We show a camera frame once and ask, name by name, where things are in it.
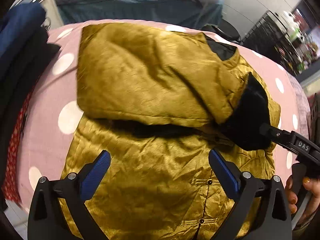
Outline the black round stool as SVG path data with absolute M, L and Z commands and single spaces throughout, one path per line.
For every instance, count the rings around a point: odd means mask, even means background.
M 236 28 L 224 19 L 221 19 L 219 25 L 207 23 L 201 30 L 216 33 L 220 37 L 230 42 L 239 43 L 241 41 L 241 36 Z

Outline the grey and teal duvet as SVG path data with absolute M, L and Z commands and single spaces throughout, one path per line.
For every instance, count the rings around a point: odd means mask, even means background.
M 65 24 L 89 20 L 145 20 L 202 29 L 220 23 L 223 0 L 55 0 Z

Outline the pink polka dot bedsheet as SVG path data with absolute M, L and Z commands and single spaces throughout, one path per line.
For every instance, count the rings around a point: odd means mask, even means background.
M 17 162 L 17 188 L 21 208 L 28 211 L 40 177 L 59 179 L 73 134 L 82 117 L 76 104 L 76 66 L 85 23 L 68 24 L 49 32 L 49 43 L 60 46 L 53 61 L 40 77 L 31 96 L 20 140 Z M 266 82 L 274 101 L 280 104 L 278 127 L 297 131 L 296 95 L 279 64 L 240 46 L 242 57 Z

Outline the white appliance with screen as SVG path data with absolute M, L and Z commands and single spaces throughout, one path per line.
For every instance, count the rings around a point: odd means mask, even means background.
M 43 25 L 50 29 L 56 29 L 64 25 L 55 0 L 15 0 L 11 8 L 24 3 L 39 3 L 46 11 L 46 20 Z

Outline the mauve knitted blanket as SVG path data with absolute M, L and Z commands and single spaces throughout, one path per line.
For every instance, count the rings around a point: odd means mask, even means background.
M 299 134 L 309 139 L 310 105 L 308 98 L 296 78 L 290 73 L 287 73 L 287 76 L 295 92 L 298 109 L 297 125 L 294 125 L 294 127 L 297 128 Z

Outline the navy blue garment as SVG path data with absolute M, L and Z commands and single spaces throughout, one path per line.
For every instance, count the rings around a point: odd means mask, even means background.
M 45 18 L 46 12 L 39 3 L 12 7 L 1 21 L 1 61 L 11 60 Z

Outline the mustard yellow satin jacket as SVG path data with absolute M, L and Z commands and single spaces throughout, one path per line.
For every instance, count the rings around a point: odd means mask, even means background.
M 273 149 L 259 128 L 280 105 L 233 45 L 132 23 L 82 29 L 83 111 L 62 176 L 102 150 L 111 166 L 86 206 L 109 239 L 210 239 L 233 201 L 208 163 L 216 148 L 269 179 Z

